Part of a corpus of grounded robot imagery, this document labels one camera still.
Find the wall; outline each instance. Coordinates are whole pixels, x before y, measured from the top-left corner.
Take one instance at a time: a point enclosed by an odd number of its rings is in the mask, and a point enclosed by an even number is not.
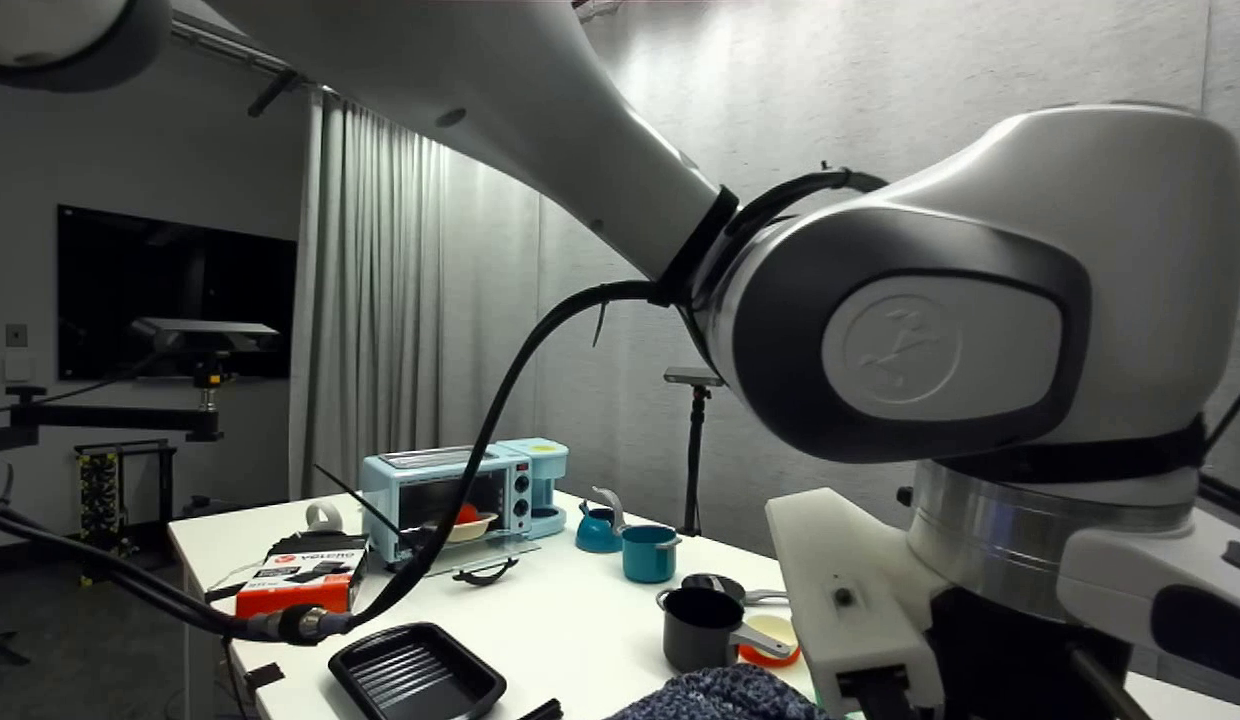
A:
[[[1076,98],[1204,108],[1240,137],[1240,0],[624,0],[587,35],[630,98],[742,196],[822,159],[907,177],[1012,110]],[[525,262],[542,313],[591,278],[634,274],[559,212],[546,229],[542,261]],[[636,511],[675,518],[688,389],[659,375],[696,350],[657,308],[609,308],[600,348],[591,324],[575,319],[531,364],[538,409],[509,431],[571,445],[570,486],[609,485]],[[1211,417],[1238,389],[1240,345]],[[1240,481],[1240,427],[1211,463]],[[768,548],[763,498],[822,485],[900,522],[892,491],[907,481],[913,463],[810,460],[728,393],[714,401],[706,511],[723,538]]]
[[[0,87],[0,327],[31,327],[31,381],[57,389],[57,204],[302,237],[305,96],[291,91],[252,119],[243,108],[268,79],[268,71],[173,39],[139,79],[112,91],[36,96]],[[260,481],[281,481],[286,394],[286,383],[235,383],[219,393],[227,431],[219,445],[167,434],[180,445],[176,507],[188,496],[242,503],[260,496]],[[186,383],[121,383],[90,401],[188,409],[196,393]],[[3,451],[0,475],[17,470],[22,511],[76,528],[71,446],[135,434],[155,431],[52,427],[40,446]],[[155,466],[135,460],[129,475],[135,475],[131,518],[151,518]]]

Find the table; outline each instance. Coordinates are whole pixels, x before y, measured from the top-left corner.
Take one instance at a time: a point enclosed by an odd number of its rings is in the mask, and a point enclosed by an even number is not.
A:
[[[359,507],[349,496],[327,496],[325,503],[343,515],[349,531],[359,531]],[[188,591],[207,591],[223,584],[243,562],[260,560],[273,538],[302,531],[305,507],[309,498],[173,522],[173,538],[188,562]],[[509,692],[494,712],[496,720],[516,720],[552,697],[571,720],[609,715],[664,689],[664,678],[671,676],[659,646],[659,587],[630,584],[622,576],[622,552],[579,552],[571,545],[571,528],[579,515],[575,498],[559,491],[559,507],[570,511],[570,531],[520,548],[520,562],[494,587],[467,587],[449,580],[455,560],[439,560],[439,572],[422,580],[422,587],[380,618],[349,637],[325,641],[320,646],[233,641],[233,662],[235,671],[257,671],[264,662],[276,662],[286,671],[286,678],[257,692],[264,715],[359,715],[343,689],[334,678],[327,655],[359,637],[431,618],[475,655],[486,655],[496,671],[505,671]],[[768,555],[742,552],[706,535],[679,538],[675,552],[679,576],[723,572],[744,587],[786,587],[779,562]],[[359,587],[359,602],[370,602],[380,587],[383,576],[371,572]],[[207,676],[200,676],[200,668],[207,668],[200,651],[207,651],[207,641],[188,637],[188,715],[207,715],[207,708],[200,708],[207,700],[207,692],[200,692],[207,689]],[[811,697],[804,662],[786,668],[779,678]],[[1155,720],[1240,720],[1238,702],[1220,702],[1211,697],[1183,692],[1147,676],[1133,676],[1129,689]]]

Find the white table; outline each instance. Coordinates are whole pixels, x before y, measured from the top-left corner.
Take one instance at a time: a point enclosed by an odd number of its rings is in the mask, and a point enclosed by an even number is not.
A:
[[[349,531],[359,528],[359,507],[349,496],[334,496],[325,503],[340,507],[343,528],[353,522]],[[273,538],[302,531],[305,507],[309,498],[173,522],[173,538],[188,562],[188,591],[223,584],[243,562],[260,560]],[[235,641],[233,658],[242,662],[242,671],[257,671],[264,662],[276,662],[286,671],[286,678],[257,692],[260,708],[276,720],[359,715],[343,689],[334,678],[327,655],[359,637],[431,618],[509,678],[509,692],[494,712],[496,720],[516,720],[552,697],[571,720],[609,715],[664,689],[664,678],[671,676],[659,642],[659,587],[630,584],[622,576],[622,552],[579,552],[571,545],[571,496],[559,491],[559,507],[570,511],[570,531],[538,538],[538,548],[525,552],[520,562],[494,587],[455,584],[454,572],[444,572],[455,560],[439,560],[439,572],[422,580],[411,594],[403,594],[393,611],[349,637],[338,637],[320,646]],[[744,587],[786,587],[779,562],[768,555],[753,555],[706,535],[679,538],[675,552],[675,576],[720,572],[742,580]],[[383,576],[371,572],[359,587],[359,602],[370,602],[380,587]],[[779,678],[811,697],[804,662],[779,671]],[[188,715],[203,715],[203,708],[196,708],[196,700],[203,700],[196,684],[207,678],[200,678],[191,668],[188,684]],[[1133,676],[1129,689],[1155,720],[1240,720],[1238,702],[1220,702],[1211,697],[1183,692],[1147,676]]]

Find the black cup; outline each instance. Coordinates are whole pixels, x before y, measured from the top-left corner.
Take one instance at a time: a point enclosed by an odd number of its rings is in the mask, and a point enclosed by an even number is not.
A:
[[[664,658],[675,671],[728,668],[736,658],[736,629],[744,602],[714,587],[659,591]]]

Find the mug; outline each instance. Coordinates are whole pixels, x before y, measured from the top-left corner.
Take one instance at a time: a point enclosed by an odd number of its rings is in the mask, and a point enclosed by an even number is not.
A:
[[[667,584],[675,572],[675,528],[639,522],[622,531],[624,576],[636,584]]]
[[[659,591],[659,607],[664,607],[664,658],[675,671],[728,668],[736,662],[742,642],[757,642],[768,655],[792,651],[774,637],[742,629],[744,602],[736,602],[728,591],[671,587]]]

